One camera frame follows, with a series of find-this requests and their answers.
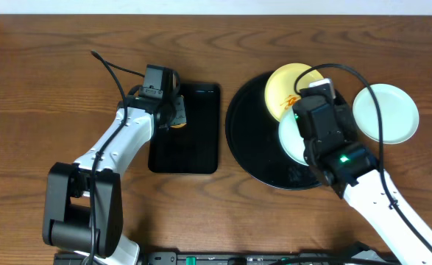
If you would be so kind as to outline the green yellow sponge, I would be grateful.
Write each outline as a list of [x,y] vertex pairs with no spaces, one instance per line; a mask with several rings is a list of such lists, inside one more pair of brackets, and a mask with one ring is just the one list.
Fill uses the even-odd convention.
[[182,128],[186,125],[186,123],[171,125],[171,128],[178,129]]

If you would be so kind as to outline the yellow plate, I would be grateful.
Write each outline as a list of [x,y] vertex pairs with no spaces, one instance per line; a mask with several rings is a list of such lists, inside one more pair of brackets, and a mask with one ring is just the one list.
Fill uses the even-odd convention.
[[264,90],[264,100],[276,121],[280,121],[283,114],[300,99],[294,92],[294,83],[298,76],[309,68],[309,65],[303,63],[289,63],[275,70],[269,77]]

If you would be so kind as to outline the pale green plate front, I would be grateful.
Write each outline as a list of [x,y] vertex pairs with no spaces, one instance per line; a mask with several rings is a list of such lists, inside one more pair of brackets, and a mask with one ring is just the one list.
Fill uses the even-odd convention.
[[[382,124],[383,142],[400,144],[411,138],[419,126],[419,111],[413,99],[400,88],[389,84],[371,85],[377,98]],[[360,131],[379,141],[378,115],[367,88],[353,102],[353,115]]]

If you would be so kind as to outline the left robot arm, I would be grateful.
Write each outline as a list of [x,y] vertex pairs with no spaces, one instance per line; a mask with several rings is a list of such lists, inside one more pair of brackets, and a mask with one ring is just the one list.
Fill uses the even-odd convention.
[[172,92],[139,87],[118,105],[104,135],[73,163],[49,170],[42,237],[83,255],[84,264],[136,264],[140,247],[123,235],[121,178],[138,150],[169,127],[183,101]]

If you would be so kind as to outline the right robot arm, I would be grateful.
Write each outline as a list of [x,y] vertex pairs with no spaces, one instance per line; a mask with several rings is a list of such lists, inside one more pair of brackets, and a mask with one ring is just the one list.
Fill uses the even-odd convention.
[[397,190],[381,160],[358,141],[349,105],[325,94],[303,94],[292,112],[317,179],[371,224],[400,263],[432,264],[432,229]]

